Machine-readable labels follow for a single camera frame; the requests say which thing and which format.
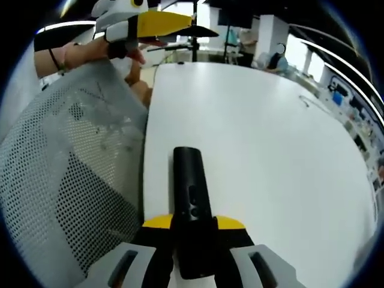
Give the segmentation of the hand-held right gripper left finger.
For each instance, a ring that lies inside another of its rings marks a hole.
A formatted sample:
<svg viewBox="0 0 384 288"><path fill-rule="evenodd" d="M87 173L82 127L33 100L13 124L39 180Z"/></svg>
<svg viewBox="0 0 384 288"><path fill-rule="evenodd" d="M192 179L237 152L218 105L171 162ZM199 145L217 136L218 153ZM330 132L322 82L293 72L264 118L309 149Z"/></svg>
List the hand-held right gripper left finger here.
<svg viewBox="0 0 384 288"><path fill-rule="evenodd" d="M122 256L108 279L108 287L167 287L173 271L174 215L146 220L130 243L122 243Z"/></svg>

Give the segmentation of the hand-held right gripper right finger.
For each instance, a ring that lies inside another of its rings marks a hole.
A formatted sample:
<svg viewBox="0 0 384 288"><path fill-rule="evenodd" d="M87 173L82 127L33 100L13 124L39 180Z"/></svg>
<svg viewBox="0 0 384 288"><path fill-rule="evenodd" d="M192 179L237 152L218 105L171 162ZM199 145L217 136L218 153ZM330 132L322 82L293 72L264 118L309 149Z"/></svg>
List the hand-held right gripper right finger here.
<svg viewBox="0 0 384 288"><path fill-rule="evenodd" d="M296 269L264 244L254 244L245 225L214 217L217 250L214 280L217 287L303 287Z"/></svg>

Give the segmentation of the person's left hand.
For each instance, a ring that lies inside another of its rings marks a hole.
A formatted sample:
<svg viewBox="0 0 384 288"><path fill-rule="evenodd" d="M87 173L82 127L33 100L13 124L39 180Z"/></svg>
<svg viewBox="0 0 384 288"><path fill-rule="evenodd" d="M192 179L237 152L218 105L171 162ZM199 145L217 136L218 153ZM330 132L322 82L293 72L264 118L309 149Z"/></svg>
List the person's left hand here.
<svg viewBox="0 0 384 288"><path fill-rule="evenodd" d="M89 62L124 57L137 60L140 64L145 63L138 48L127 51L123 44L108 43L103 38L97 38L84 45L74 44L66 48L64 65L67 70L72 70Z"/></svg>

